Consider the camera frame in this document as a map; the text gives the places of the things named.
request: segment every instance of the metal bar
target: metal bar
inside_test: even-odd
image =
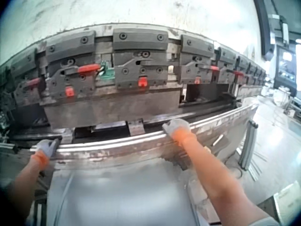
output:
[[[256,177],[256,175],[254,174],[253,168],[250,167],[249,170],[251,177],[253,178],[254,181],[257,181],[258,178]]]
[[[253,165],[254,165],[255,167],[257,167],[258,171],[259,171],[260,173],[262,173],[262,170],[260,169],[260,167],[257,165],[257,163],[256,163],[254,160],[252,160],[252,163],[253,163]]]
[[[257,157],[261,158],[264,161],[268,161],[267,157],[265,157],[264,155],[259,154],[258,152],[254,152],[254,155],[256,155]]]

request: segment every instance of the hand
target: hand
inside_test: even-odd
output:
[[[175,141],[179,146],[188,138],[197,139],[190,131],[189,123],[183,119],[172,119],[170,122],[163,124],[163,130]]]
[[[37,144],[37,151],[41,150],[48,158],[50,158],[55,151],[55,142],[52,140],[41,140]]]
[[[52,140],[41,140],[37,144],[37,150],[34,155],[31,156],[32,159],[37,161],[40,165],[40,170],[49,164],[49,159],[55,151],[55,142]]]

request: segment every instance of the white work glove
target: white work glove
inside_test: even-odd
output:
[[[55,151],[55,142],[52,140],[41,140],[37,144],[36,153],[31,156],[40,165],[40,170],[44,170],[49,164],[49,159]]]
[[[173,133],[180,127],[190,131],[189,123],[183,119],[172,119],[168,123],[164,123],[162,127],[170,137],[172,137]]]
[[[53,140],[41,140],[37,144],[37,151],[41,150],[48,158],[50,158],[55,151],[55,142]]]
[[[189,123],[183,119],[172,119],[164,123],[162,128],[179,146],[182,146],[187,138],[196,139],[196,135],[190,130]]]

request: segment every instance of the screw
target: screw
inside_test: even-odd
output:
[[[142,52],[142,57],[148,58],[150,56],[150,52]]]
[[[127,68],[122,69],[122,73],[123,74],[128,74],[128,69]]]
[[[55,51],[55,45],[50,46],[50,47],[49,47],[49,51],[50,51],[50,52],[54,52],[54,51]]]
[[[145,68],[142,67],[142,68],[140,69],[140,73],[141,73],[141,74],[145,74]]]
[[[158,39],[159,41],[163,41],[163,40],[164,40],[164,35],[158,34],[157,39]]]
[[[157,73],[161,73],[163,70],[162,70],[162,68],[161,67],[158,67],[157,68]]]
[[[69,65],[74,64],[74,60],[73,60],[73,59],[69,59],[69,60],[67,61],[67,64],[69,64]]]
[[[120,38],[121,40],[124,40],[124,39],[127,38],[127,34],[126,34],[126,33],[120,33],[119,38]]]
[[[83,43],[83,44],[86,44],[88,42],[88,37],[87,36],[84,36],[80,39],[80,42]]]

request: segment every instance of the forearm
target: forearm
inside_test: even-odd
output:
[[[39,163],[31,158],[29,163],[16,177],[8,192],[12,203],[24,218],[26,218],[30,212],[39,172]]]
[[[195,138],[185,140],[182,145],[212,202],[215,199],[231,197],[231,194],[244,194],[243,188],[230,174],[227,167],[209,153]]]

